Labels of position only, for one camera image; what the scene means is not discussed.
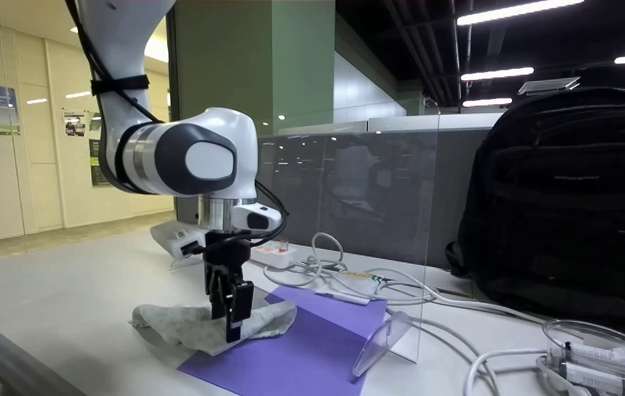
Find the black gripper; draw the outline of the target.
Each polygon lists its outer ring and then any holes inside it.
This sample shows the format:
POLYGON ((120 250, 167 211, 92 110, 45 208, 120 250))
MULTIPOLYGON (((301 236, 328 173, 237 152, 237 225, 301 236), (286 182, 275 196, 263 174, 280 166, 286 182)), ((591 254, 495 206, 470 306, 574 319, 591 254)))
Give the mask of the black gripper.
POLYGON ((224 340, 237 342, 243 321, 252 318, 253 305, 253 284, 243 283, 243 264, 252 258, 252 233, 207 232, 203 243, 188 243, 180 247, 180 254, 201 256, 205 259, 211 318, 220 319, 226 316, 224 340))

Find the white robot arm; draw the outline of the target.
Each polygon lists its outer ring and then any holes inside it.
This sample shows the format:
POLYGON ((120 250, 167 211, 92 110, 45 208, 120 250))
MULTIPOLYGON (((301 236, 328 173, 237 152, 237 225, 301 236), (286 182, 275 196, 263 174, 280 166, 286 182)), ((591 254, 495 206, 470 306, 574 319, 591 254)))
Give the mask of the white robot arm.
POLYGON ((252 241, 280 222, 256 202, 257 133, 248 115, 207 109, 163 122, 149 110, 146 46, 177 0, 65 0, 91 65, 102 115, 102 173, 121 191, 232 202, 232 229, 207 232, 211 318, 237 342, 252 318, 253 284, 243 280, 252 241))

